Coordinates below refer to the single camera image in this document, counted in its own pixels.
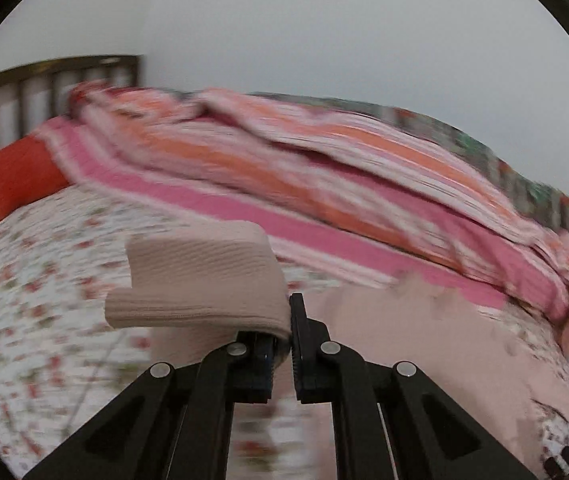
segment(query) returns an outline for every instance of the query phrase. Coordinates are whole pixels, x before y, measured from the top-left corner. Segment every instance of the headboard rail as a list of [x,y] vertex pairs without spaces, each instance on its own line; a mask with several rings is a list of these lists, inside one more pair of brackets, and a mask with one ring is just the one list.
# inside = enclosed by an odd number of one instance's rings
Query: headboard rail
[[114,81],[116,70],[124,69],[127,72],[128,84],[137,86],[139,82],[140,57],[139,56],[80,56],[49,59],[17,66],[0,72],[0,89],[7,86],[16,88],[16,124],[18,137],[24,137],[27,132],[27,98],[25,95],[26,83],[34,78],[43,78],[48,89],[47,117],[52,118],[59,114],[58,98],[60,96],[59,80],[63,73],[74,73],[77,81],[85,81],[91,72],[98,71],[101,78],[109,82]]

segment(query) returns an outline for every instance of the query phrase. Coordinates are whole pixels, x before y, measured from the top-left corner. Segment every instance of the triangular cutout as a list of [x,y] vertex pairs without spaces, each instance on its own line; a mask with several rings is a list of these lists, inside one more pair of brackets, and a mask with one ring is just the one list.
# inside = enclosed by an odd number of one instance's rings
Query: triangular cutout
[[122,457],[124,446],[142,411],[144,397],[134,397],[125,407],[91,435],[85,448],[87,452],[115,462]]
[[481,441],[433,395],[422,397],[422,405],[436,433],[440,449],[455,460],[480,449]]

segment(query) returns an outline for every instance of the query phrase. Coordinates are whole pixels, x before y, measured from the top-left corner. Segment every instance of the pink stripe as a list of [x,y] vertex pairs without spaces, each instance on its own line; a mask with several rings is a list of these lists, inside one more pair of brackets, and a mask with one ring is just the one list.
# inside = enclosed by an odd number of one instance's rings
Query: pink stripe
[[359,266],[376,270],[387,276],[414,271],[427,281],[440,286],[459,288],[472,303],[502,308],[506,295],[485,283],[475,282],[440,266],[419,258],[399,253],[377,242],[329,226],[303,221],[279,214],[273,208],[237,200],[231,195],[213,195],[190,188],[184,180],[163,175],[165,182],[149,182],[141,177],[142,171],[127,166],[119,171],[122,162],[112,159],[109,167],[101,164],[82,142],[82,135],[71,121],[54,118],[46,126],[64,136],[67,162],[71,160],[85,178],[97,180],[104,186],[132,194],[140,194],[161,203],[185,208],[220,220],[247,220],[262,226],[270,236],[303,245],[315,251],[341,258]]

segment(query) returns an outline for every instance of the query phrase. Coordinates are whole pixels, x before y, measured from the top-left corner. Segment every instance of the green patterned fabric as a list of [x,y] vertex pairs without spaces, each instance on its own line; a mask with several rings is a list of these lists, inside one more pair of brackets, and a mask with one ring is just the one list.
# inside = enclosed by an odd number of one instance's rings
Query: green patterned fabric
[[569,197],[554,187],[532,182],[500,160],[487,146],[466,133],[426,115],[403,108],[374,105],[335,98],[316,98],[257,92],[253,95],[279,101],[322,106],[363,114],[389,124],[407,134],[439,144],[480,171],[501,189],[516,209],[539,224],[569,232]]

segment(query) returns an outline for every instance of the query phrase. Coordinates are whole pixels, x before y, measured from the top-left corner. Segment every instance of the beige garment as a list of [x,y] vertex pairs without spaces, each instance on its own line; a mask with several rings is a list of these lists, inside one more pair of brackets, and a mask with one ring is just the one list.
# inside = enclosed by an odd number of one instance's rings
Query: beige garment
[[[455,290],[408,276],[386,289],[341,286],[305,295],[308,316],[367,361],[417,364],[533,473],[544,476],[534,402],[569,421],[569,387],[516,336]],[[323,479],[335,478],[331,410],[317,410]]]
[[287,283],[258,225],[203,222],[133,238],[126,253],[132,288],[112,290],[104,316],[114,328],[177,327],[159,330],[170,345],[162,360],[174,366],[200,361],[238,330],[289,338]]

